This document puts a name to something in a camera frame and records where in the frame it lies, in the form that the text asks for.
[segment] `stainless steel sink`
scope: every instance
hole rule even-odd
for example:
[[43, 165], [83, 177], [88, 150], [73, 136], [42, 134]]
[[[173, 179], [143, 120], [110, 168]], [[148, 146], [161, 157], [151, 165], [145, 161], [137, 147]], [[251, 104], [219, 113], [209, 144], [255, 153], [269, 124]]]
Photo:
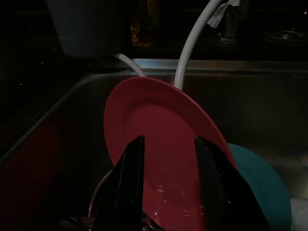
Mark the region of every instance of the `stainless steel sink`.
[[[176, 60], [136, 61], [148, 76], [172, 83]], [[307, 64], [191, 61], [184, 83], [184, 92], [213, 118], [228, 142], [267, 159], [290, 196], [304, 198], [308, 198]], [[100, 64], [111, 65], [123, 68], [120, 63]], [[19, 214], [29, 207], [38, 214], [58, 212], [63, 204], [57, 203], [55, 185], [62, 178], [77, 210], [86, 214], [96, 184], [112, 167], [103, 135], [105, 102], [119, 82], [134, 75], [129, 70], [86, 74], [7, 153], [3, 198], [18, 197], [3, 201], [7, 213]], [[27, 195], [39, 196], [25, 199]], [[8, 217], [10, 225], [16, 216]], [[47, 215], [36, 219], [48, 220]]]

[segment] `white hose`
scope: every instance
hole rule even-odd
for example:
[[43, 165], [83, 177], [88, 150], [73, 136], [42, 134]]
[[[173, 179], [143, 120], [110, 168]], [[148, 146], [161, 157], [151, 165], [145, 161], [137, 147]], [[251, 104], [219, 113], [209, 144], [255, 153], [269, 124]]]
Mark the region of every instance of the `white hose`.
[[188, 65], [189, 58], [193, 51], [193, 48], [196, 44], [196, 41], [203, 29], [206, 25], [212, 14], [221, 4], [222, 0], [211, 0], [205, 9], [202, 11], [201, 15], [199, 16], [198, 20], [194, 24], [186, 42], [184, 48], [182, 50], [182, 54], [180, 56], [178, 68], [174, 78], [174, 86], [180, 90], [183, 89], [183, 82], [185, 77], [186, 68]]
[[124, 63], [126, 63], [131, 69], [133, 69], [134, 72], [137, 73], [137, 75], [139, 75], [141, 77], [146, 76], [144, 74], [144, 72], [140, 69], [140, 67], [134, 61], [132, 61], [130, 58], [128, 58], [126, 55], [118, 53], [118, 54], [114, 54], [113, 56], [115, 58], [123, 61]]

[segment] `sink basin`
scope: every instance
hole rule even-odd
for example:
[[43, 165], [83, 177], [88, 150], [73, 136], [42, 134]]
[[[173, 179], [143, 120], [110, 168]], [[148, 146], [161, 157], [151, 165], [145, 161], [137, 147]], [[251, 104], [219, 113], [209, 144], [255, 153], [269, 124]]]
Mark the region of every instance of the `sink basin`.
[[[136, 60], [172, 83], [176, 60]], [[121, 70], [119, 63], [114, 65]], [[307, 63], [191, 61], [184, 89], [227, 142], [264, 157], [291, 197], [308, 198]], [[55, 230], [74, 205], [85, 216], [91, 194], [112, 168], [103, 134], [111, 90], [129, 70], [85, 74], [6, 154], [0, 182], [0, 229]]]

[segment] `teal bowl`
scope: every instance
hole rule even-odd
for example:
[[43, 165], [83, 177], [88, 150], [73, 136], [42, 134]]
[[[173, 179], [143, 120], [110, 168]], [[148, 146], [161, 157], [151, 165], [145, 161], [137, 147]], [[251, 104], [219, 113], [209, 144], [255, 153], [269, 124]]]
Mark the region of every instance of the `teal bowl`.
[[290, 231], [290, 197], [282, 180], [263, 158], [229, 143], [239, 173], [253, 191], [272, 231]]

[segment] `red plate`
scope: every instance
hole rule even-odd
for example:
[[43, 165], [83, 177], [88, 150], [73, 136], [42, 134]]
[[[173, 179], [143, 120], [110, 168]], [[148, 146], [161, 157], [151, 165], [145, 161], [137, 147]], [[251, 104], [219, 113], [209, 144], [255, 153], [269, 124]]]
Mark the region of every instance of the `red plate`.
[[143, 210], [150, 218], [167, 231], [205, 231], [194, 137], [212, 141], [235, 161], [199, 105], [161, 80], [130, 78], [108, 98], [104, 132], [114, 165], [130, 141], [145, 136]]

